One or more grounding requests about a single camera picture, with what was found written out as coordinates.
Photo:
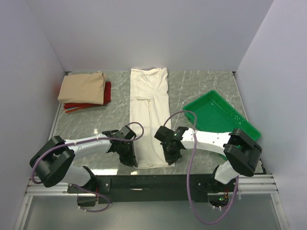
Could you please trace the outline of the white t shirt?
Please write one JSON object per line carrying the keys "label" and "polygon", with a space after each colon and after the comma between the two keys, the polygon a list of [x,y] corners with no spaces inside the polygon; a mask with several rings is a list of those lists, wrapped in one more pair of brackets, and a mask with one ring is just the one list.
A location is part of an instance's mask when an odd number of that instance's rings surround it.
{"label": "white t shirt", "polygon": [[160,141],[154,138],[158,128],[170,117],[166,68],[130,72],[130,122],[139,136],[134,141],[137,168],[167,167]]}

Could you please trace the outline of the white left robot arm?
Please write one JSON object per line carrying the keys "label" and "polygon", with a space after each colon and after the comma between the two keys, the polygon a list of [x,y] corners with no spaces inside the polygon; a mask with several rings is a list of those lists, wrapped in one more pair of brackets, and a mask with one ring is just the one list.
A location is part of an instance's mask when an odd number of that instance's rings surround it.
{"label": "white left robot arm", "polygon": [[45,187],[53,187],[60,182],[78,185],[84,192],[95,189],[94,174],[86,166],[75,166],[73,162],[86,156],[115,152],[120,163],[137,167],[133,142],[137,135],[128,126],[121,130],[104,131],[96,136],[75,140],[52,137],[30,160],[33,169],[31,177],[38,176]]}

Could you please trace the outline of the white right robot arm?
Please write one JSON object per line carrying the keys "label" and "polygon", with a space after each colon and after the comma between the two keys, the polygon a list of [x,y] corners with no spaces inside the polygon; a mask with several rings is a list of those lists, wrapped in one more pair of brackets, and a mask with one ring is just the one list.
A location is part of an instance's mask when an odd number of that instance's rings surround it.
{"label": "white right robot arm", "polygon": [[160,141],[169,165],[182,157],[181,150],[187,149],[206,150],[226,157],[226,161],[213,171],[210,180],[215,191],[222,191],[239,175],[254,176],[262,153],[260,145],[239,128],[232,132],[213,133],[183,126],[173,131],[161,126],[154,138]]}

